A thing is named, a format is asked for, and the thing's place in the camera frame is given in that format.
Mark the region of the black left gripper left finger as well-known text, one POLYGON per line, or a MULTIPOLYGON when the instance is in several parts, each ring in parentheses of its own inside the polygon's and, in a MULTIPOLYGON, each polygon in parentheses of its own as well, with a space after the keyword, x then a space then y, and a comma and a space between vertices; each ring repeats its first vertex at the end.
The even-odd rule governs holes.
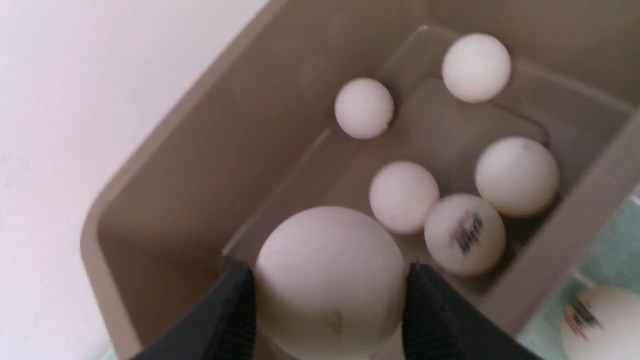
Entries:
POLYGON ((251 360, 257 342, 255 277, 237 262, 185 318, 134 360, 251 360))

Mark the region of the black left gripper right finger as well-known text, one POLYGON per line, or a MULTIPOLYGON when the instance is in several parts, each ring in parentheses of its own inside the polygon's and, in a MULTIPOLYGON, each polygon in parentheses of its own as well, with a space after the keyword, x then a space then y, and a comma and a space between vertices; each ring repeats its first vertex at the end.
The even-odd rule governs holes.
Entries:
POLYGON ((428 264, 409 265, 401 324, 407 360, 538 360, 428 264))

